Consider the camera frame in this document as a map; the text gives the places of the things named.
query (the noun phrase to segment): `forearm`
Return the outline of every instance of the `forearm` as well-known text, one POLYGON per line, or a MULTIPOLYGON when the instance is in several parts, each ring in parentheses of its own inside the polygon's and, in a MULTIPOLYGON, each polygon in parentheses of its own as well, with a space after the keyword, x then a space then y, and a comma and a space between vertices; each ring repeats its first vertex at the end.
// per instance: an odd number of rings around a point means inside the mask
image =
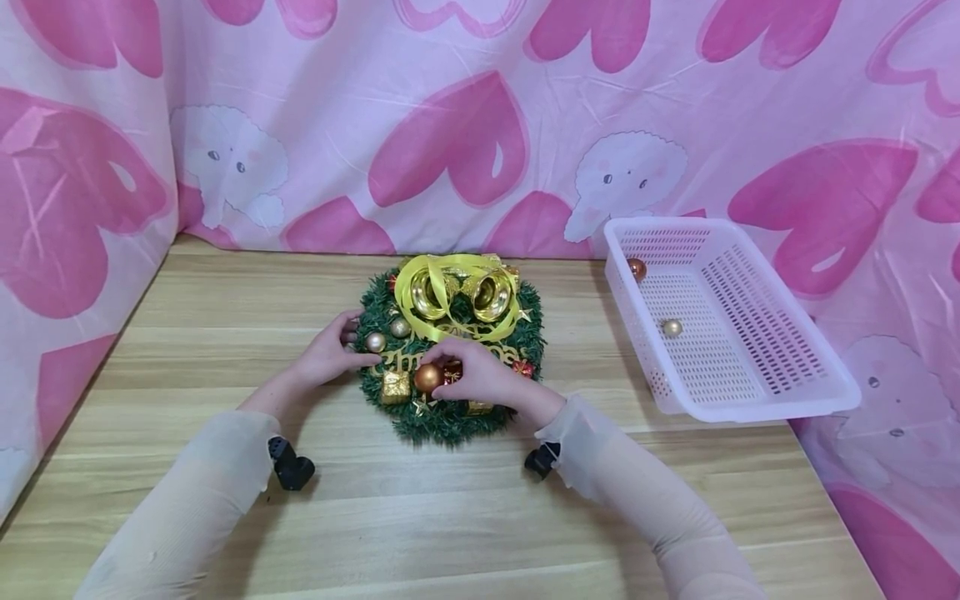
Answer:
POLYGON ((511 395, 508 406, 519 412, 534 428, 540 430, 546 427, 566 406, 566 398, 550 388, 532 379, 511 376, 517 378, 517 383, 514 387, 516 392, 511 395))
POLYGON ((87 573, 77 598, 193 597, 273 470, 270 414, 213 417, 87 573))
POLYGON ((568 487, 618 511, 650 543, 671 598, 765 598, 707 504, 603 414, 571 398, 537 437, 561 444, 568 487))
POLYGON ((257 388, 237 410, 263 413, 283 422, 290 410, 314 388, 310 381, 302 367, 294 363, 257 388))

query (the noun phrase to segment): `white plastic basket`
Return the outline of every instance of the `white plastic basket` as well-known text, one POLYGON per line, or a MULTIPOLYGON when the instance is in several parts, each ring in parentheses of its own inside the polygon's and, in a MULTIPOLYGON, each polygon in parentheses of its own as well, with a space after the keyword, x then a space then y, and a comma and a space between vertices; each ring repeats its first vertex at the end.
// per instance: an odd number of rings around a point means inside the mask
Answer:
POLYGON ((654 400, 707 422, 854 408, 860 390, 763 254, 734 223, 612 219, 606 275, 654 400), (637 283, 627 258, 647 265, 637 283), (676 338, 660 324, 678 319, 676 338))

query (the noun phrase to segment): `light wood tabletop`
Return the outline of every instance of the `light wood tabletop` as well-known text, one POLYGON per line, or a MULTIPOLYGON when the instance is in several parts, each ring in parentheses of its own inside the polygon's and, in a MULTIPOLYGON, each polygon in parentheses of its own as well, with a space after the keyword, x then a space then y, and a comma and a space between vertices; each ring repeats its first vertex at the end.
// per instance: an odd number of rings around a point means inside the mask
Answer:
MULTIPOLYGON (((582 392, 690 483, 771 598, 882 598, 786 423, 661 414, 603 264, 511 262, 540 289, 546 383, 582 392)), ((236 407, 395 264, 178 240, 5 525, 0 597, 69 597, 204 421, 236 407)), ((633 531, 557 475, 527 475, 533 444, 522 425, 459 449, 412 447, 345 378, 285 434, 317 464, 316 485, 284 492, 271 482, 205 597, 665 596, 633 531)))

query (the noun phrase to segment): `bronze ornament ball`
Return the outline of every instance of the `bronze ornament ball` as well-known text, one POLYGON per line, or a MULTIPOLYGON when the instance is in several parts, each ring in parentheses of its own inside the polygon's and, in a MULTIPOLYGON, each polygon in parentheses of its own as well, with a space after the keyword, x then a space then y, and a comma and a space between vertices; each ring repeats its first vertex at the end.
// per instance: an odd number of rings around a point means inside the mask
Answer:
POLYGON ((639 258, 628 258, 627 266, 630 267, 630 272, 634 274, 634 279, 637 282, 642 281, 647 276, 647 263, 639 258))
POLYGON ((444 384, 444 370, 432 363, 417 367, 414 385, 424 394, 430 394, 444 384))

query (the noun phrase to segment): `black wrist strap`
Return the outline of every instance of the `black wrist strap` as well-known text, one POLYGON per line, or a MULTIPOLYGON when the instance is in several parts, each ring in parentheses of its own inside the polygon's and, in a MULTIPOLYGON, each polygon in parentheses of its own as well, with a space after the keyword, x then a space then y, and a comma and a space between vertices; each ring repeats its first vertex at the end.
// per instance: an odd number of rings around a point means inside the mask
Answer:
POLYGON ((527 460, 523 461, 523 467, 539 475, 542 481, 550 474, 558 460, 560 460, 560 443, 546 442, 527 454, 527 460))
POLYGON ((299 492, 316 472, 313 461, 305 456, 297 456, 293 445, 280 436, 271 438, 267 442, 267 449, 274 461, 276 478, 284 490, 299 492))

